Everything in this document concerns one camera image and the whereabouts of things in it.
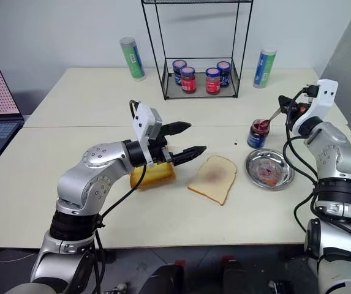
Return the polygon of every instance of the label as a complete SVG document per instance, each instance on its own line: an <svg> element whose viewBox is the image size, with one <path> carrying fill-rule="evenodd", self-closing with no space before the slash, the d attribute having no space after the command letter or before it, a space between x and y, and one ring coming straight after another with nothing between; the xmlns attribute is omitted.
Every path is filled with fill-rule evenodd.
<svg viewBox="0 0 351 294"><path fill-rule="evenodd" d="M195 80L182 80L182 89L185 91L194 91Z"/></svg>
<svg viewBox="0 0 351 294"><path fill-rule="evenodd" d="M266 137L261 137L258 134L249 133L249 137L247 138L247 143L250 147L253 148L262 148L265 144Z"/></svg>
<svg viewBox="0 0 351 294"><path fill-rule="evenodd" d="M230 75L220 76L220 87L227 87L230 84Z"/></svg>
<svg viewBox="0 0 351 294"><path fill-rule="evenodd" d="M276 55L260 54L259 64L254 77L254 83L256 85L266 86L275 56Z"/></svg>
<svg viewBox="0 0 351 294"><path fill-rule="evenodd" d="M143 64L138 54L137 47L123 48L122 49L127 66L129 66L130 73L134 78L142 78L145 76Z"/></svg>
<svg viewBox="0 0 351 294"><path fill-rule="evenodd" d="M206 90L211 93L219 92L220 90L220 81L207 81Z"/></svg>
<svg viewBox="0 0 351 294"><path fill-rule="evenodd" d="M174 73L174 78L175 78L175 83L180 85L181 84L181 74L180 73Z"/></svg>

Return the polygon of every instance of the blue jar lid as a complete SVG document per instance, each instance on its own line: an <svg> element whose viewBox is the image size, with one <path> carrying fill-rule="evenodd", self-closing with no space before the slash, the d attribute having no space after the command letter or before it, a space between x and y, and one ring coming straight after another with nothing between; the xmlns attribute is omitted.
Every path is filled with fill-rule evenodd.
<svg viewBox="0 0 351 294"><path fill-rule="evenodd" d="M181 70L186 65L187 65L186 61L182 59L177 59L173 61L173 69L175 70Z"/></svg>
<svg viewBox="0 0 351 294"><path fill-rule="evenodd" d="M217 69L215 67L210 67L205 71L205 74L207 77L210 77L210 78L218 77L220 75L220 69Z"/></svg>
<svg viewBox="0 0 351 294"><path fill-rule="evenodd" d="M222 72L229 72L231 70L231 64L227 61L220 61L216 64L216 67Z"/></svg>
<svg viewBox="0 0 351 294"><path fill-rule="evenodd" d="M195 73L195 70L191 66L186 66L181 69L181 74L187 77L191 77L192 75L194 75L194 73Z"/></svg>

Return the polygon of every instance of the green container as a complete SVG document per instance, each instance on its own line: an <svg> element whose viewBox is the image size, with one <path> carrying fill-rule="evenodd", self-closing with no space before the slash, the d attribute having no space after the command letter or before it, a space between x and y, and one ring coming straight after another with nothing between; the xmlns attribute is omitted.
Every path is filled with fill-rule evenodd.
<svg viewBox="0 0 351 294"><path fill-rule="evenodd" d="M122 52L124 53L127 66L129 66L130 73L136 81L145 79L145 72L143 64L138 54L137 44L134 38L122 38L119 43L121 44Z"/></svg>

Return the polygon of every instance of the bread slice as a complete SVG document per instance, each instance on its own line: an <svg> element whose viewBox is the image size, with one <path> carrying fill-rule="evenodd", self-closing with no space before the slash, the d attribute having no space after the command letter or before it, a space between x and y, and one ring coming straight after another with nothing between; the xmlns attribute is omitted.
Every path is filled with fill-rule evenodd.
<svg viewBox="0 0 351 294"><path fill-rule="evenodd" d="M130 187L134 187L143 173L143 167L137 167L130 174ZM176 175L172 164L164 162L146 168L145 176L138 188L147 188L156 184L175 179Z"/></svg>
<svg viewBox="0 0 351 294"><path fill-rule="evenodd" d="M229 159L211 156L200 167L187 188L223 205L236 172L236 165Z"/></svg>

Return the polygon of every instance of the cylindrical container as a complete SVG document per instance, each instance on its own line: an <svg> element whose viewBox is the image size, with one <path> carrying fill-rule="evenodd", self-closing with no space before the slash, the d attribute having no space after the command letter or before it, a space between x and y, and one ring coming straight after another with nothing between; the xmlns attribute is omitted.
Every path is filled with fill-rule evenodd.
<svg viewBox="0 0 351 294"><path fill-rule="evenodd" d="M262 49L260 53L259 63L255 71L253 86L255 88L265 88L271 73L274 57L277 50Z"/></svg>
<svg viewBox="0 0 351 294"><path fill-rule="evenodd" d="M247 138L249 146L255 149L262 148L269 134L269 130L270 122L267 119L256 119L253 121Z"/></svg>
<svg viewBox="0 0 351 294"><path fill-rule="evenodd" d="M220 69L210 67L205 71L206 91L209 94L217 94L220 91Z"/></svg>
<svg viewBox="0 0 351 294"><path fill-rule="evenodd" d="M134 38L122 38L119 43L121 44L122 52L124 53L127 66L129 66L130 73L136 81L145 79L145 72L143 64L138 54L137 44Z"/></svg>
<svg viewBox="0 0 351 294"><path fill-rule="evenodd" d="M177 59L173 62L174 78L177 85L181 85L181 69L186 66L186 61L182 59Z"/></svg>
<svg viewBox="0 0 351 294"><path fill-rule="evenodd" d="M228 87L230 84L231 64L227 61L220 61L216 64L220 69L220 88Z"/></svg>
<svg viewBox="0 0 351 294"><path fill-rule="evenodd" d="M195 70L193 67L186 66L181 69L181 84L185 93L195 92Z"/></svg>

